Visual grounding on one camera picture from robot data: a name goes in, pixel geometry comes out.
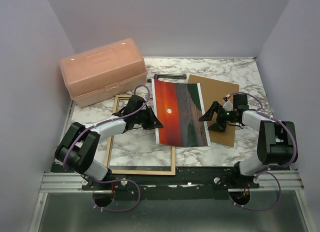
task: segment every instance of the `orange storage box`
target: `orange storage box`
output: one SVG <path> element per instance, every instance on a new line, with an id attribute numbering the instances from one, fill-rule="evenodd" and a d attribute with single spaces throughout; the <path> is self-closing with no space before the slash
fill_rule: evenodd
<path id="1" fill-rule="evenodd" d="M 70 97 L 84 107 L 147 82 L 147 69 L 135 42 L 125 39 L 60 61 Z"/>

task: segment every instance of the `picture frame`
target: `picture frame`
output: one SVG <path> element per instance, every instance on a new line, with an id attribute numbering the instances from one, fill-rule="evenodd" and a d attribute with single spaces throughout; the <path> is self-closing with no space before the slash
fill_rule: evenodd
<path id="1" fill-rule="evenodd" d="M 114 100 L 114 106 L 113 106 L 113 113 L 117 112 L 119 101 L 120 100 L 129 100 L 131 98 L 131 95 L 116 95 L 116 98 Z M 105 160 L 104 165 L 109 168 L 110 167 L 110 160 L 111 160 L 111 153 L 112 153 L 112 146 L 113 146 L 114 137 L 111 136 L 108 138 L 107 148 L 106 148 L 106 154 L 105 154 Z M 176 147 L 171 146 L 171 170 L 170 171 L 153 171 L 153 170 L 115 170 L 112 169 L 113 174 L 124 174 L 124 175 L 161 175 L 161 176 L 174 176 L 176 175 Z"/>

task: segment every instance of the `cardboard sheet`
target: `cardboard sheet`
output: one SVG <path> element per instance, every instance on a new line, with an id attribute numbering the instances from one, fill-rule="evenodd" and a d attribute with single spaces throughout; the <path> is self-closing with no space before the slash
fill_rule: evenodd
<path id="1" fill-rule="evenodd" d="M 239 85 L 237 84 L 195 75 L 190 75 L 188 83 L 200 83 L 205 111 L 210 108 L 214 101 L 221 104 L 226 95 L 239 91 Z M 215 123 L 216 117 L 217 114 L 215 113 L 213 119 L 208 121 L 208 126 Z M 235 145 L 236 128 L 227 126 L 224 133 L 209 131 L 209 135 L 211 142 L 233 147 Z"/>

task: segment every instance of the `robotic arm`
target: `robotic arm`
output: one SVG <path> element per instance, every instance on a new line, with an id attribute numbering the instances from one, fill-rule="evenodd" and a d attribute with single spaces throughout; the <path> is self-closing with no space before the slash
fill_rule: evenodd
<path id="1" fill-rule="evenodd" d="M 235 165 L 238 166 L 241 175 L 253 176 L 257 171 L 270 165 L 285 165 L 293 156 L 293 162 L 297 160 L 298 152 L 295 150 L 294 155 L 293 147 L 293 143 L 296 143 L 293 122 L 282 121 L 293 136 L 294 142 L 282 125 L 261 116 L 255 110 L 250 110 L 246 94 L 234 95 L 233 105 L 227 98 L 224 98 L 224 102 L 222 106 L 214 101 L 205 115 L 199 118 L 199 121 L 210 121 L 214 113 L 217 113 L 216 123 L 211 125 L 209 130 L 223 133 L 227 125 L 234 122 L 242 126 L 249 126 L 259 132 L 257 153 Z"/>
<path id="2" fill-rule="evenodd" d="M 129 99 L 127 106 L 109 118 L 110 122 L 98 122 L 87 126 L 78 122 L 72 123 L 55 151 L 55 158 L 63 162 L 77 137 L 83 133 L 86 128 L 93 127 L 93 129 L 86 131 L 80 137 L 79 142 L 82 142 L 82 145 L 75 145 L 71 149 L 67 157 L 66 165 L 79 174 L 93 177 L 98 181 L 108 180 L 111 170 L 94 159 L 96 149 L 100 142 L 110 136 L 131 130 L 137 124 L 141 125 L 145 130 L 163 128 L 163 125 L 156 118 L 151 107 L 146 105 L 145 109 L 138 111 L 145 102 L 142 97 L 133 95 Z"/>

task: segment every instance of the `marble tabletop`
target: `marble tabletop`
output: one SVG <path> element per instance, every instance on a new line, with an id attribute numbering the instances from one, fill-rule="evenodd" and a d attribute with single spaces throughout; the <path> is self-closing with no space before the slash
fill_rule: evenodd
<path id="1" fill-rule="evenodd" d="M 254 59 L 181 59 L 145 58 L 148 78 L 155 73 L 190 74 L 238 84 L 240 91 L 258 97 L 265 105 L 264 112 L 271 114 L 266 93 Z M 187 83 L 186 80 L 163 79 Z M 139 95 L 146 90 L 139 88 Z M 80 108 L 74 103 L 71 121 L 90 124 L 111 116 L 115 99 Z M 251 108 L 258 104 L 248 99 Z M 176 166 L 233 166 L 237 161 L 249 158 L 257 149 L 258 133 L 249 127 L 236 129 L 234 147 L 211 143 L 210 147 L 176 148 Z M 99 144 L 95 159 L 104 163 L 108 141 Z M 114 137 L 110 165 L 113 166 L 169 166 L 170 147 L 156 144 L 155 131 L 135 129 Z"/>

